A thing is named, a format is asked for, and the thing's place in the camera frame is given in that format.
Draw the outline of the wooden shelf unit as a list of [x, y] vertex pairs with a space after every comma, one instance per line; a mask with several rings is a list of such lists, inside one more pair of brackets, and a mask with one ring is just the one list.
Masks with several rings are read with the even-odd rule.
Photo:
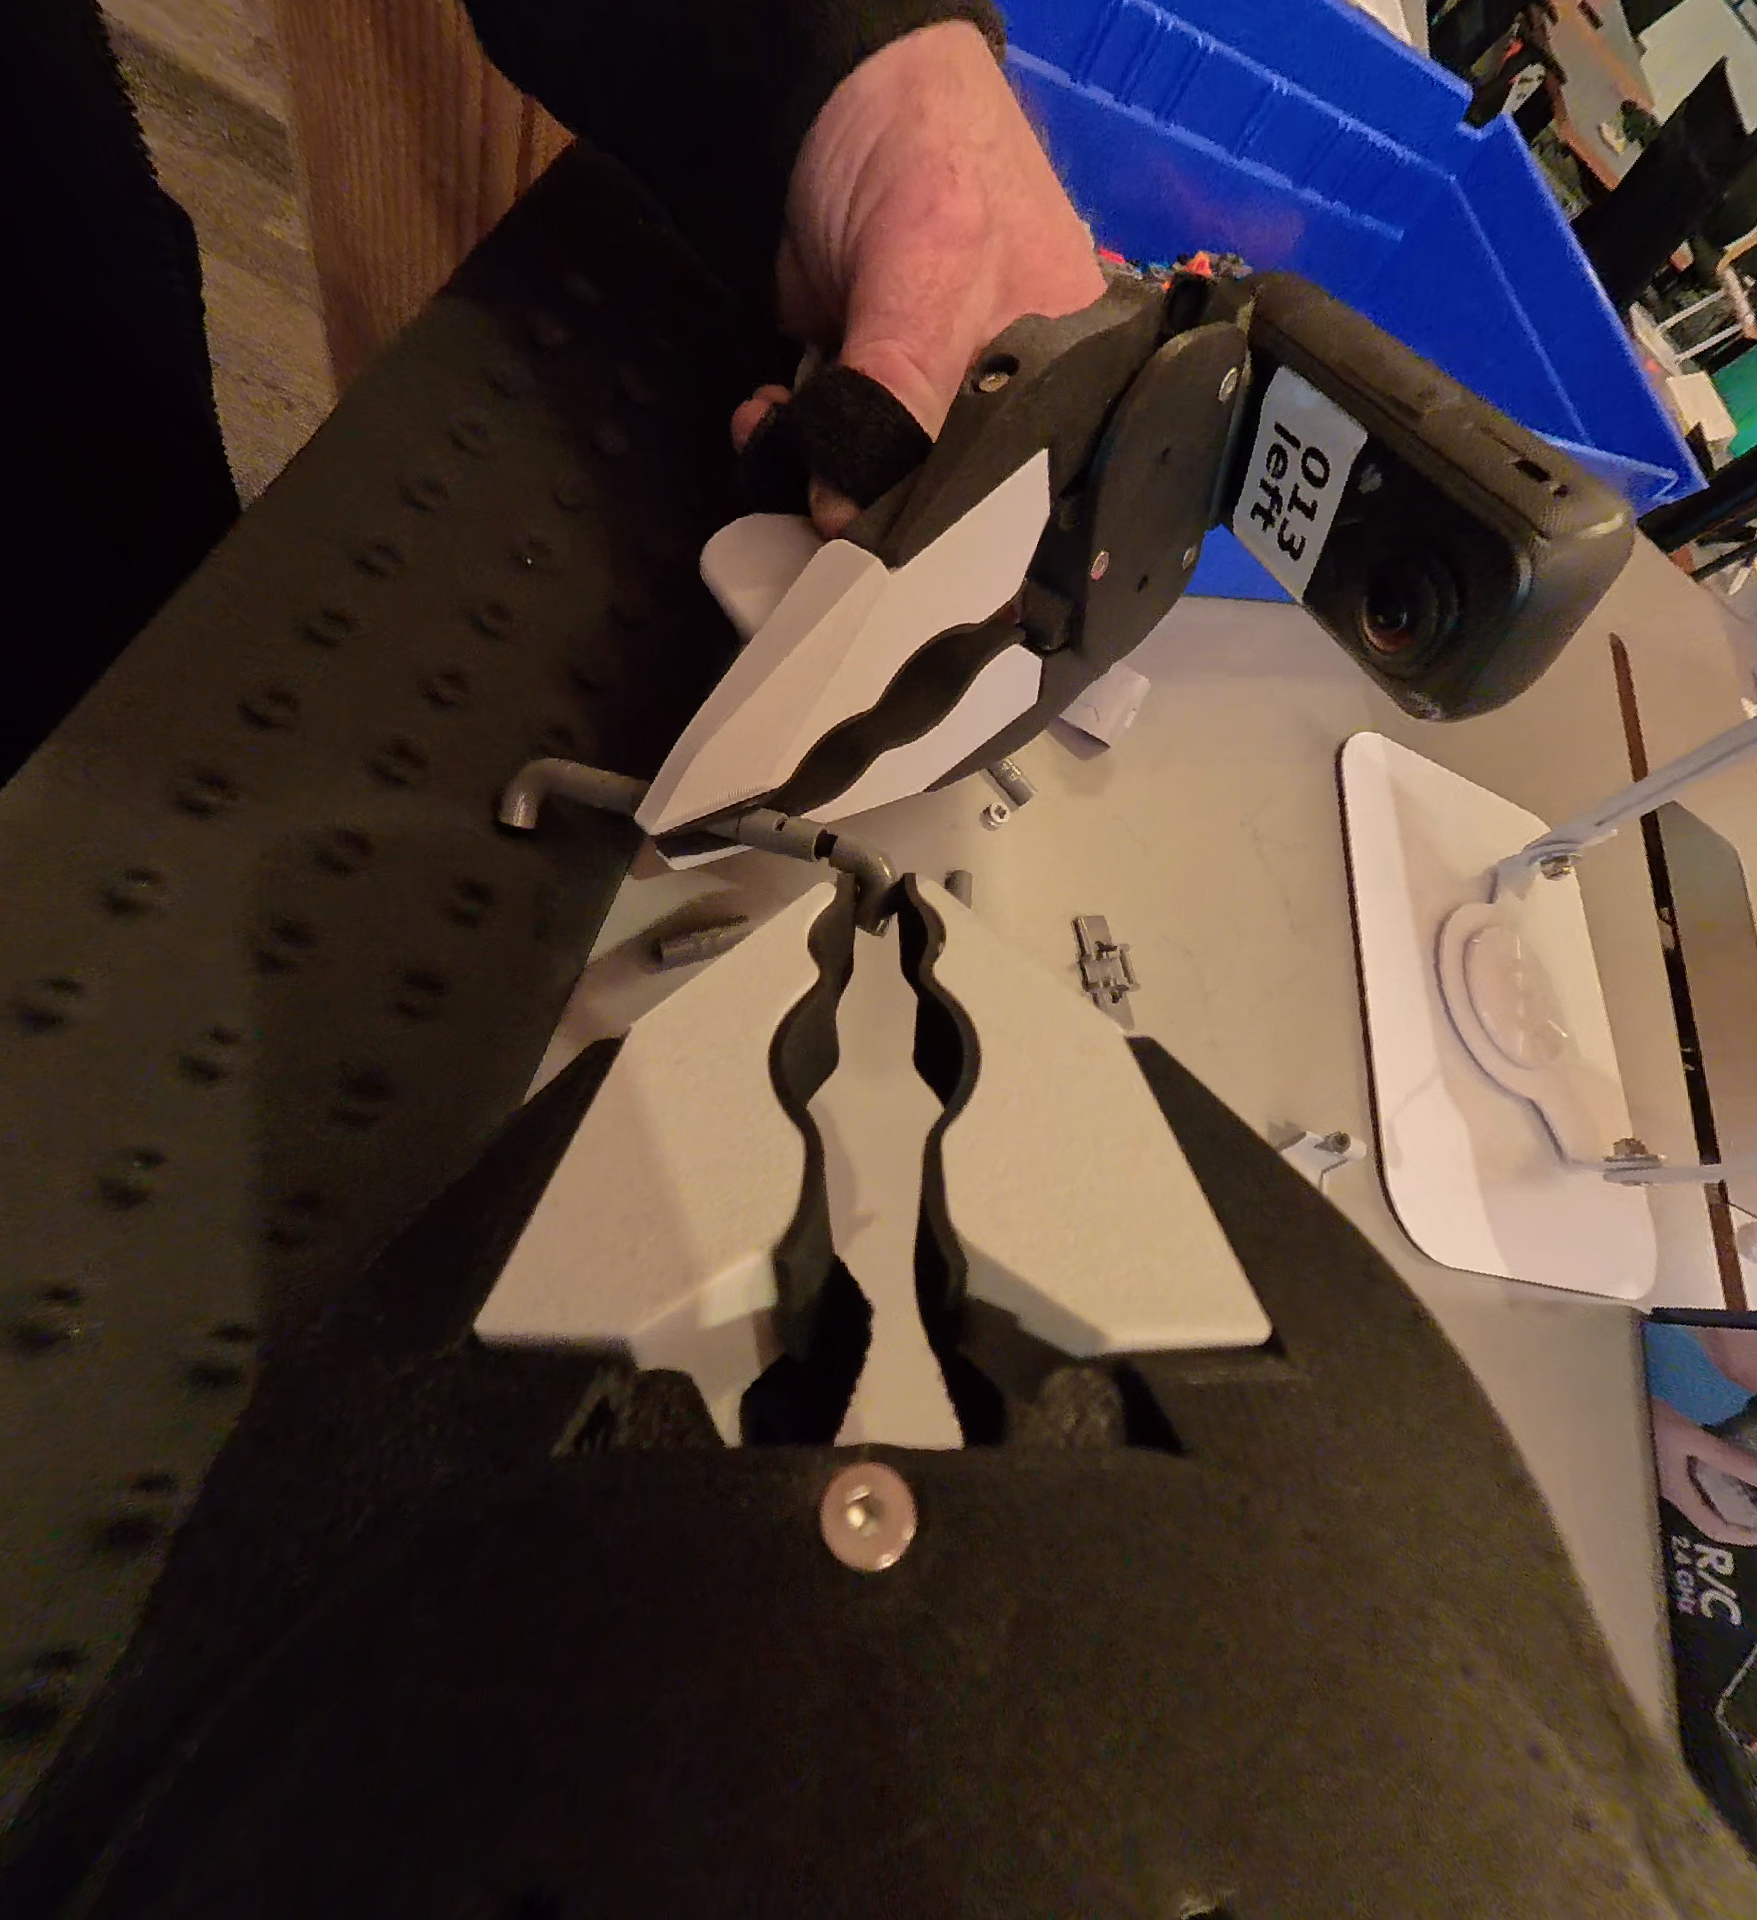
[[277, 3], [325, 343], [350, 387], [572, 143], [461, 3]]

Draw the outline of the person's left hand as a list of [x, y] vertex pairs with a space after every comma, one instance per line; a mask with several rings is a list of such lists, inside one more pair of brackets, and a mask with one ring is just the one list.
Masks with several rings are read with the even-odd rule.
[[1106, 297], [1096, 244], [987, 33], [919, 26], [829, 95], [794, 159], [781, 333], [867, 376], [939, 436], [1012, 324]]

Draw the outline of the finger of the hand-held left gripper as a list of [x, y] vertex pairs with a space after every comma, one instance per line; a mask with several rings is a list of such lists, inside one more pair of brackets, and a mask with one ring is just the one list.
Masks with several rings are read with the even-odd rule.
[[822, 544], [678, 739], [639, 826], [699, 829], [787, 786], [928, 643], [1016, 598], [1051, 504], [1049, 456], [1036, 452], [899, 568], [854, 541]]
[[696, 864], [746, 813], [837, 829], [962, 779], [1002, 734], [1027, 739], [1044, 724], [1047, 666], [1024, 639], [934, 639], [867, 707], [754, 773], [745, 726], [730, 724], [715, 770], [655, 780], [653, 840], [668, 862]]

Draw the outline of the blue plastic bin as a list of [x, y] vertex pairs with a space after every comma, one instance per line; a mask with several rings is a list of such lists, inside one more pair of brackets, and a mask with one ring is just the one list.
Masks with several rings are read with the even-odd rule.
[[1340, 3], [1006, 3], [1006, 69], [1096, 241], [1291, 270], [1636, 512], [1704, 486], [1527, 145]]

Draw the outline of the black perforated pad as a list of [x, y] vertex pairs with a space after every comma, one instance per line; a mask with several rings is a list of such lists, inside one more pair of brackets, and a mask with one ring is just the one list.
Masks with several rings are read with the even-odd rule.
[[531, 1086], [738, 641], [760, 339], [572, 145], [0, 798], [0, 1851], [269, 1344]]

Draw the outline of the white stand base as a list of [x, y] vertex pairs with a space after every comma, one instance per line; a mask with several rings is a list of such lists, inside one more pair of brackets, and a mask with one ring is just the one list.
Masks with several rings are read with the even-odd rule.
[[1757, 1176], [1634, 1140], [1576, 877], [1697, 780], [1757, 757], [1757, 717], [1547, 829], [1379, 733], [1337, 755], [1373, 1158], [1430, 1261], [1624, 1306], [1657, 1283], [1651, 1192]]

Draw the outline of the person's left forearm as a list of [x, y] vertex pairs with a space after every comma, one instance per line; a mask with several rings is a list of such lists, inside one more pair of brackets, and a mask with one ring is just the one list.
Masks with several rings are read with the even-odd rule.
[[469, 3], [484, 56], [554, 123], [669, 172], [740, 123], [746, 166], [779, 180], [828, 98], [867, 59], [937, 26], [1000, 59], [993, 5]]

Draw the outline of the dark grey axle pin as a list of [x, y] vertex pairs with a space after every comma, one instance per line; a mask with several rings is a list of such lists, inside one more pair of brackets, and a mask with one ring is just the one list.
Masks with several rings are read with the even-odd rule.
[[883, 903], [898, 885], [898, 869], [876, 845], [802, 816], [752, 808], [721, 818], [706, 831], [726, 845], [828, 865], [849, 875], [867, 903]]

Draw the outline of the cluster of small grey connectors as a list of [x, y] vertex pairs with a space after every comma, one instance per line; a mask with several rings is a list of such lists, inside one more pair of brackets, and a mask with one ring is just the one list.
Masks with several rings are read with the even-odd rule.
[[[1035, 798], [1027, 770], [1006, 759], [960, 785], [858, 818], [849, 829], [886, 851], [899, 873], [939, 882], [960, 903], [979, 905], [1008, 822]], [[831, 873], [769, 851], [732, 849], [665, 867], [646, 849], [620, 893], [615, 924], [593, 954], [636, 942], [644, 962], [658, 970], [696, 967], [738, 944], [819, 877]]]

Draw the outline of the light grey ribbed panel piece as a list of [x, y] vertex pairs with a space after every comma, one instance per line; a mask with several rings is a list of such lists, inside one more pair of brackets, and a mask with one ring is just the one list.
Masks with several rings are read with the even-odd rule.
[[1136, 726], [1150, 695], [1151, 685], [1143, 674], [1114, 663], [1061, 711], [1057, 724], [1100, 749], [1114, 749]]

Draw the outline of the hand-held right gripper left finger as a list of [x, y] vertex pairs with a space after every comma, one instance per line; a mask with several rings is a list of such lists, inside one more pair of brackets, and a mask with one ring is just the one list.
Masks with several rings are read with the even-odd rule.
[[811, 1107], [839, 1066], [858, 942], [847, 879], [814, 885], [575, 1067], [603, 1066], [474, 1337], [609, 1353], [699, 1386], [721, 1438], [818, 1344], [835, 1267]]

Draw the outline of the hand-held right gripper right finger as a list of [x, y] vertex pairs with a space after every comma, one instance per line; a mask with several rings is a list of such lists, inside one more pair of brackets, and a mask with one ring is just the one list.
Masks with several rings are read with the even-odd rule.
[[1138, 1039], [946, 883], [894, 893], [910, 1010], [914, 1331], [934, 1448], [1181, 1448], [1184, 1362], [1256, 1357], [1270, 1316]]

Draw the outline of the blue robot kit box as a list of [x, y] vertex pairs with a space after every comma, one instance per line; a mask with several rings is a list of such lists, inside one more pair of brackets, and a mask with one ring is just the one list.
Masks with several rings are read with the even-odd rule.
[[1757, 1862], [1757, 1313], [1643, 1324], [1684, 1762]]

